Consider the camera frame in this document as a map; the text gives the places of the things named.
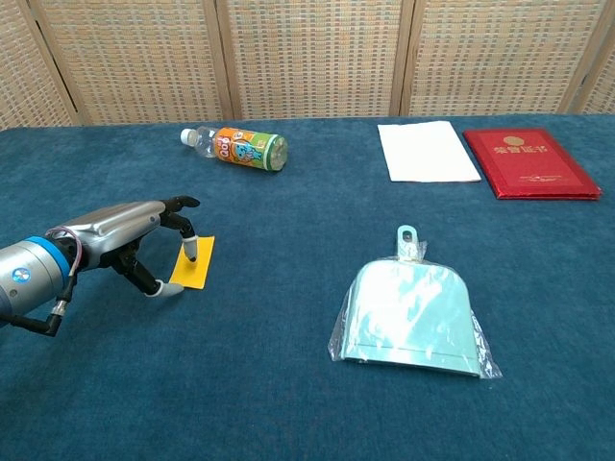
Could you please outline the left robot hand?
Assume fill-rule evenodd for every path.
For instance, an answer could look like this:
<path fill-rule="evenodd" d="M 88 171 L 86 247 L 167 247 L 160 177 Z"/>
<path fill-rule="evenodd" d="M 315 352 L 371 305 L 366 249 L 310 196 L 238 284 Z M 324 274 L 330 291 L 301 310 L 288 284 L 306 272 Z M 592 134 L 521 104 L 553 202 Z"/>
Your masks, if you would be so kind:
<path fill-rule="evenodd" d="M 54 239 L 77 236 L 82 244 L 80 272 L 113 268 L 147 297 L 171 297 L 184 288 L 178 283 L 157 279 L 137 260 L 141 239 L 158 227 L 178 231 L 184 255 L 198 259 L 198 236 L 191 222 L 179 214 L 184 207 L 197 207 L 200 201 L 190 196 L 167 200 L 130 202 L 106 206 L 80 216 L 46 232 Z"/>

